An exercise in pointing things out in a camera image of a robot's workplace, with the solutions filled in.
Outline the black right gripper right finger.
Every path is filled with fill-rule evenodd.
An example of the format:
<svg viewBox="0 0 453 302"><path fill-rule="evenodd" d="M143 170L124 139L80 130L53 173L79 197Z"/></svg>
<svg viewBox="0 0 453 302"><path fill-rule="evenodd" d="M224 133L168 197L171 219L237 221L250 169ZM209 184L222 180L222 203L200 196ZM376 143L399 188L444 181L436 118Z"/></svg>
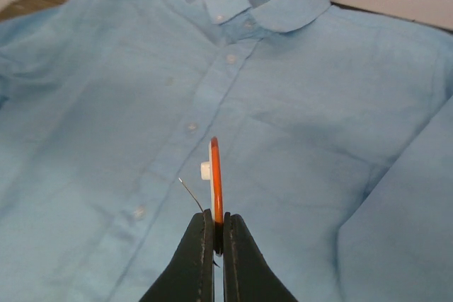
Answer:
<svg viewBox="0 0 453 302"><path fill-rule="evenodd" d="M225 301L296 301L274 274L244 219L224 217L223 290Z"/></svg>

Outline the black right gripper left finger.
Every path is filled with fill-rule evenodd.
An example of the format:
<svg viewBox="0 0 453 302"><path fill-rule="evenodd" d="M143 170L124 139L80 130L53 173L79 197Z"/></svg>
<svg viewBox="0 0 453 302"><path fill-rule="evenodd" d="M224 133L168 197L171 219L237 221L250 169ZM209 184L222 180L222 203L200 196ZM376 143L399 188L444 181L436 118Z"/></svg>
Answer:
<svg viewBox="0 0 453 302"><path fill-rule="evenodd" d="M193 215L171 261L142 302L214 300L214 225L209 209Z"/></svg>

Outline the orange white round brooch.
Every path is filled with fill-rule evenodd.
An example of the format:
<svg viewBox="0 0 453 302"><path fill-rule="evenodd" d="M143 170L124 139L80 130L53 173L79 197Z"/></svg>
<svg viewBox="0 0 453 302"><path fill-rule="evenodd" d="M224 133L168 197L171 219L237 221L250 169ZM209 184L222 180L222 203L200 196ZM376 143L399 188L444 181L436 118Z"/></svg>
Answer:
<svg viewBox="0 0 453 302"><path fill-rule="evenodd" d="M221 158L217 137L210 139L208 161L200 164L202 180L210 182L210 197L213 230L213 251L217 257L223 255L224 205L222 192Z"/></svg>

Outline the light blue button shirt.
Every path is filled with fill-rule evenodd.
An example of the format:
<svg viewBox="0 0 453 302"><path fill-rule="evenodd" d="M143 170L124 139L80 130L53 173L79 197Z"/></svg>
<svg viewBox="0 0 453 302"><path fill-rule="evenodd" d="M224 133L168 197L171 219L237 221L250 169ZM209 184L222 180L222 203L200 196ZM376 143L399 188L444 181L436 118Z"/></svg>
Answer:
<svg viewBox="0 0 453 302"><path fill-rule="evenodd" d="M300 301L452 300L452 36L330 0L68 0L1 24L1 300L136 301L219 140Z"/></svg>

